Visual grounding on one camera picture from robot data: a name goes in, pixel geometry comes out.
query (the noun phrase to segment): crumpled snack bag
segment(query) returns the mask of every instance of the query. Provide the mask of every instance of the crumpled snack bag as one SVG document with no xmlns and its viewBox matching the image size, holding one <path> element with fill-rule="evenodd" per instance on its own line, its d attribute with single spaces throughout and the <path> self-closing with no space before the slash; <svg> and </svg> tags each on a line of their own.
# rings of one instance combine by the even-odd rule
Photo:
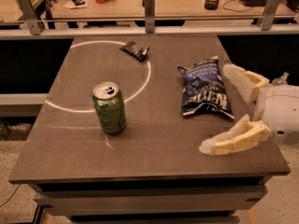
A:
<svg viewBox="0 0 299 224">
<path fill-rule="evenodd" d="M 220 113 L 233 119 L 233 112 L 218 65 L 218 59 L 195 63 L 190 69 L 178 66 L 186 80 L 181 112 L 183 116 L 200 113 Z"/>
</svg>

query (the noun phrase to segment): floor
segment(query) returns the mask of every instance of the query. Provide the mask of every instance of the floor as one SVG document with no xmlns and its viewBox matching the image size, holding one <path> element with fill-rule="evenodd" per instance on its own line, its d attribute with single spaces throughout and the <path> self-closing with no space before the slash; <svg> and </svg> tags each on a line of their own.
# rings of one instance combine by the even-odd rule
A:
<svg viewBox="0 0 299 224">
<path fill-rule="evenodd" d="M 33 201 L 35 193 L 26 185 L 15 186 L 7 182 L 29 129 L 26 124 L 18 127 L 15 134 L 10 134 L 7 141 L 0 141 L 0 224 L 30 223 L 36 211 L 36 203 Z M 287 176 L 273 177 L 266 184 L 268 193 L 260 202 L 250 210 L 235 213 L 240 217 L 242 224 L 298 223 L 299 145 L 280 145 L 279 147 L 292 172 Z M 65 217 L 52 217 L 44 214 L 41 223 L 66 224 L 70 222 Z"/>
</svg>

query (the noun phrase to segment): gray tabletop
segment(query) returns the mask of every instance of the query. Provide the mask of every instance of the gray tabletop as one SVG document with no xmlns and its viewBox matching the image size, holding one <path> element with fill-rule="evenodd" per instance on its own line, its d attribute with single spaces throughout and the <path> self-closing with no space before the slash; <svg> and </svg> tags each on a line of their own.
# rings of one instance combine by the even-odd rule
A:
<svg viewBox="0 0 299 224">
<path fill-rule="evenodd" d="M 150 47 L 143 63 L 120 50 L 131 40 Z M 290 169 L 271 142 L 225 156 L 199 151 L 203 140 L 228 131 L 247 113 L 252 117 L 254 108 L 224 79 L 235 120 L 214 114 L 182 117 L 185 83 L 178 65 L 191 67 L 215 55 L 220 67 L 229 62 L 213 35 L 76 38 L 10 182 L 287 174 Z M 127 127 L 116 136 L 103 133 L 93 109 L 93 87 L 104 81 L 117 83 L 125 100 Z"/>
</svg>

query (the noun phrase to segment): can pull tab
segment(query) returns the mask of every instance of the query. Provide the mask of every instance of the can pull tab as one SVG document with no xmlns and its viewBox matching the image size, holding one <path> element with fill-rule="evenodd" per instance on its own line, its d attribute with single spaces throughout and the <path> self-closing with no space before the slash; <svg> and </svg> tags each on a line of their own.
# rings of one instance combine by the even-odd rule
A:
<svg viewBox="0 0 299 224">
<path fill-rule="evenodd" d="M 112 94 L 112 93 L 114 93 L 114 88 L 113 87 L 108 87 L 108 88 L 105 88 L 104 89 L 104 93 L 105 94 Z"/>
</svg>

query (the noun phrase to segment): can top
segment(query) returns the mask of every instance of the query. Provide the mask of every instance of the can top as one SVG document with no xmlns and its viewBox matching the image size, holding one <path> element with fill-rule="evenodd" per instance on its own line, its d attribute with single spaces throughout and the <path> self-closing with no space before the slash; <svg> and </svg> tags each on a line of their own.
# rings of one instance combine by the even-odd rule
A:
<svg viewBox="0 0 299 224">
<path fill-rule="evenodd" d="M 93 89 L 93 95 L 101 100 L 107 100 L 119 92 L 119 87 L 113 82 L 103 82 Z"/>
</svg>

